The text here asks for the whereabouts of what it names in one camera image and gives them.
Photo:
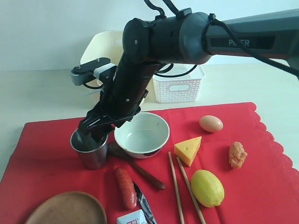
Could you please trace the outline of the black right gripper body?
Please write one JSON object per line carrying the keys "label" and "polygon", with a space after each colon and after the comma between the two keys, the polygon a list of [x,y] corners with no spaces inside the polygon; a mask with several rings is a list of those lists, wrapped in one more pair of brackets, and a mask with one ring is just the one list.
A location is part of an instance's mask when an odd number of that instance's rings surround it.
{"label": "black right gripper body", "polygon": [[112,125],[112,131],[115,127],[121,127],[141,111],[140,104],[148,93],[144,90],[136,98],[110,96],[107,101],[102,98],[79,122],[78,129],[88,134],[95,126]]}

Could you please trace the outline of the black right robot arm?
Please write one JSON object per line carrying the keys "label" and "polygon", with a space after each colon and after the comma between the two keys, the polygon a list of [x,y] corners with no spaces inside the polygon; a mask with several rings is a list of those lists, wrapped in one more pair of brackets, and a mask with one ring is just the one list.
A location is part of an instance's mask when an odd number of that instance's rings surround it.
{"label": "black right robot arm", "polygon": [[97,58],[72,69],[75,85],[103,83],[100,100],[78,126],[87,151],[140,111],[152,76],[167,64],[204,64],[213,55],[250,56],[299,74],[299,12],[281,11],[220,21],[214,14],[182,10],[154,21],[134,18],[122,36],[117,65]]}

